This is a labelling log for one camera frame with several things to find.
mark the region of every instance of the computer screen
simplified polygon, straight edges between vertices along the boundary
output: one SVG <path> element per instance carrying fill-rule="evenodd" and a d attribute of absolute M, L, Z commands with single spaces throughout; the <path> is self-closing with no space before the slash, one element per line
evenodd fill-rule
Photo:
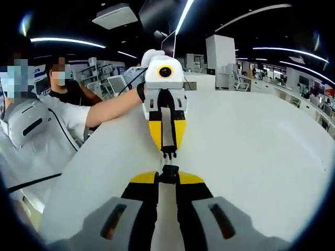
<path fill-rule="evenodd" d="M 319 94 L 321 95 L 325 94 L 325 86 L 322 83 L 314 82 L 314 86 Z"/>
<path fill-rule="evenodd" d="M 327 114 L 328 116 L 331 117 L 331 108 L 330 108 L 330 106 L 325 105 L 324 110 L 325 110 L 325 114 Z"/>
<path fill-rule="evenodd" d="M 309 85 L 309 79 L 303 76 L 299 76 L 299 83 L 303 85 Z"/>
<path fill-rule="evenodd" d="M 162 51 L 165 55 L 174 58 L 174 52 L 176 48 L 176 32 L 172 32 L 167 38 L 162 42 Z"/>
<path fill-rule="evenodd" d="M 113 76 L 113 77 L 109 77 L 108 78 L 108 82 L 110 83 L 113 91 L 115 93 L 120 93 L 123 88 L 126 86 L 126 81 L 124 79 L 124 77 L 122 75 L 117 75 L 117 76 Z"/>

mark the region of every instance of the cable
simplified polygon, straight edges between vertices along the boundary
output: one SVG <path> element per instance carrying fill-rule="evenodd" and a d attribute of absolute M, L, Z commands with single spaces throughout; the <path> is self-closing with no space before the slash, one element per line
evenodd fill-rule
<path fill-rule="evenodd" d="M 0 119 L 4 119 L 5 117 L 5 111 L 6 111 L 6 105 L 5 105 L 5 92 L 4 90 L 2 89 L 2 84 L 1 84 L 1 81 L 0 81 L 0 88 L 1 88 L 1 91 L 2 91 L 2 96 L 4 97 L 4 100 L 3 100 L 3 111 L 2 113 L 0 114 Z"/>
<path fill-rule="evenodd" d="M 53 113 L 53 115 L 56 117 L 56 120 L 57 120 L 59 126 L 61 127 L 61 129 L 62 129 L 62 131 L 63 131 L 63 133 L 64 133 L 66 139 L 67 139 L 68 142 L 71 144 L 71 146 L 73 147 L 73 149 L 74 149 L 76 152 L 78 152 L 77 148 L 72 144 L 71 140 L 69 139 L 68 135 L 66 134 L 65 130 L 63 129 L 63 127 L 62 127 L 62 125 L 61 125 L 61 122 L 59 121 L 57 115 L 56 115 L 56 114 L 54 113 L 54 111 L 51 110 L 50 108 L 48 108 L 48 110 L 51 111 L 51 112 Z"/>
<path fill-rule="evenodd" d="M 61 175 L 62 175 L 62 173 L 54 174 L 54 175 L 47 176 L 47 177 L 44 177 L 44 178 L 40 178 L 40 179 L 36 179 L 36 180 L 29 181 L 29 182 L 26 182 L 26 183 L 22 183 L 22 184 L 20 184 L 20 185 L 17 185 L 17 186 L 13 186 L 13 187 L 8 188 L 8 189 L 7 189 L 7 192 L 8 192 L 8 193 L 12 193 L 12 192 L 15 192 L 15 191 L 17 191 L 17 190 L 23 189 L 23 188 L 25 188 L 25 187 L 32 186 L 32 185 L 34 185 L 34 184 L 40 183 L 40 182 L 45 181 L 45 180 L 48 180 L 48 179 L 56 178 L 56 177 L 61 176 Z"/>
<path fill-rule="evenodd" d="M 188 84 L 188 87 L 189 87 L 189 90 L 192 90 L 191 89 L 191 86 L 189 85 L 189 82 L 187 81 L 186 77 L 184 76 L 184 79 L 186 80 L 187 84 Z"/>
<path fill-rule="evenodd" d="M 138 78 L 142 73 L 144 73 L 148 68 L 145 68 L 144 71 L 142 71 L 140 74 L 138 74 L 132 81 L 130 81 L 130 83 L 128 85 L 126 85 L 119 93 L 118 96 L 120 96 L 120 94 L 127 89 L 127 87 L 129 87 L 131 85 L 132 82 L 134 82 L 136 80 L 136 78 Z"/>

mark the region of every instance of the white cabinet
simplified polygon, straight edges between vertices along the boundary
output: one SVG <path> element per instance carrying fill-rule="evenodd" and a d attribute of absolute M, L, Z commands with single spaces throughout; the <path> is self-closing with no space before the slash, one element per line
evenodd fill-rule
<path fill-rule="evenodd" d="M 335 140 L 335 127 L 333 127 L 333 125 L 331 124 L 329 129 L 328 129 L 328 133 L 330 134 L 330 136 Z"/>
<path fill-rule="evenodd" d="M 262 81 L 252 79 L 250 91 L 252 93 L 263 93 L 262 86 Z"/>
<path fill-rule="evenodd" d="M 257 80 L 257 79 L 251 80 L 250 91 L 253 93 L 266 93 L 266 94 L 272 94 L 272 95 L 276 94 L 274 87 L 270 83 Z"/>
<path fill-rule="evenodd" d="M 308 115 L 310 115 L 314 120 L 317 120 L 318 118 L 318 112 L 316 108 L 309 102 L 301 99 L 300 100 L 300 109 L 304 112 L 306 112 Z"/>

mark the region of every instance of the desk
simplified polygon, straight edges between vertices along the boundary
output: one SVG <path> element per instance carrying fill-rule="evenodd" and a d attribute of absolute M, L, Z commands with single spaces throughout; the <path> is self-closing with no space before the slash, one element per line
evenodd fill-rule
<path fill-rule="evenodd" d="M 197 83 L 197 90 L 215 90 L 214 75 L 196 72 L 184 72 L 184 75 L 187 81 Z"/>
<path fill-rule="evenodd" d="M 327 130 L 327 132 L 333 139 L 335 139 L 335 121 L 331 119 L 327 114 L 325 114 L 325 112 L 319 107 L 312 104 L 308 99 L 300 96 L 300 94 L 294 93 L 293 91 L 284 87 L 280 87 L 278 85 L 270 84 L 256 79 L 253 79 L 251 81 L 251 92 L 275 95 L 291 103 L 292 105 L 297 106 L 319 124 L 321 124 L 321 119 L 326 120 L 329 124 L 329 129 Z"/>
<path fill-rule="evenodd" d="M 265 236 L 292 242 L 327 191 L 334 141 L 272 95 L 203 91 L 188 92 L 187 100 L 186 132 L 173 164 L 203 178 Z M 73 236 L 88 214 L 121 196 L 133 176 L 162 165 L 141 107 L 102 124 L 59 178 L 42 237 L 49 243 Z"/>

